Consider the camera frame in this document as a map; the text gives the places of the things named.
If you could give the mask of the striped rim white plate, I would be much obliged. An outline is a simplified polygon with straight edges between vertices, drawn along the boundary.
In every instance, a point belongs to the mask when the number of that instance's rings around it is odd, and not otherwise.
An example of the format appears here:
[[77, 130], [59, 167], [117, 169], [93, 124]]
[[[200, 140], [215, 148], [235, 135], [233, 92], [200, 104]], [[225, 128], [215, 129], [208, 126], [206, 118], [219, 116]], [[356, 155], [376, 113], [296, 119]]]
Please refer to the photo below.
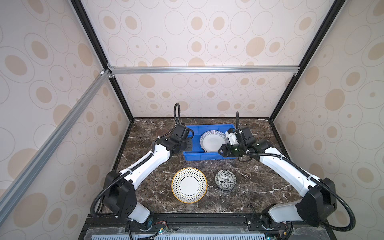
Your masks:
[[223, 144], [228, 144], [229, 139], [223, 132], [211, 130], [200, 137], [201, 148], [207, 153], [216, 153]]

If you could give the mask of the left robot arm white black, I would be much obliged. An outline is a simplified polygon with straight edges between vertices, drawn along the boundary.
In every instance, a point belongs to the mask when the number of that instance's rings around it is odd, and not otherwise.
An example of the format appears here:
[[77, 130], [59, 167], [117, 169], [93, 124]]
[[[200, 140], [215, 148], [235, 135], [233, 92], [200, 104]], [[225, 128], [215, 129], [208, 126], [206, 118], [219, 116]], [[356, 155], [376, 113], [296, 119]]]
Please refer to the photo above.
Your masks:
[[153, 222], [153, 213], [138, 203], [136, 189], [158, 166], [174, 155], [192, 149], [191, 129], [180, 122], [181, 106], [174, 105], [174, 127], [157, 137], [151, 150], [130, 167], [107, 174], [103, 190], [91, 204], [94, 218], [115, 217], [122, 221], [135, 221], [148, 229]]

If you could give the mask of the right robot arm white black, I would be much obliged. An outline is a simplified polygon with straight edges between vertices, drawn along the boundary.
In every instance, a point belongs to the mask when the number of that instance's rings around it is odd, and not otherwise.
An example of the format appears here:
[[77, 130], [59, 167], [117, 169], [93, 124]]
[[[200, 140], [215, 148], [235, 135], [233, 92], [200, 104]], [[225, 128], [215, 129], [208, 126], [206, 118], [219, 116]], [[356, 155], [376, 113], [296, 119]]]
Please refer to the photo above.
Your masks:
[[[299, 201], [270, 205], [264, 209], [260, 221], [265, 230], [270, 231], [283, 222], [305, 222], [312, 227], [323, 225], [338, 232], [355, 228], [355, 214], [336, 193], [336, 185], [332, 180], [321, 179], [305, 171], [267, 140], [256, 140], [249, 128], [240, 127], [239, 119], [234, 128], [226, 131], [226, 137], [228, 142], [218, 149], [218, 154], [231, 158], [248, 156], [259, 161], [286, 180], [302, 197]], [[345, 227], [332, 226], [327, 222], [327, 218], [337, 210], [338, 203], [344, 207], [350, 219]]]

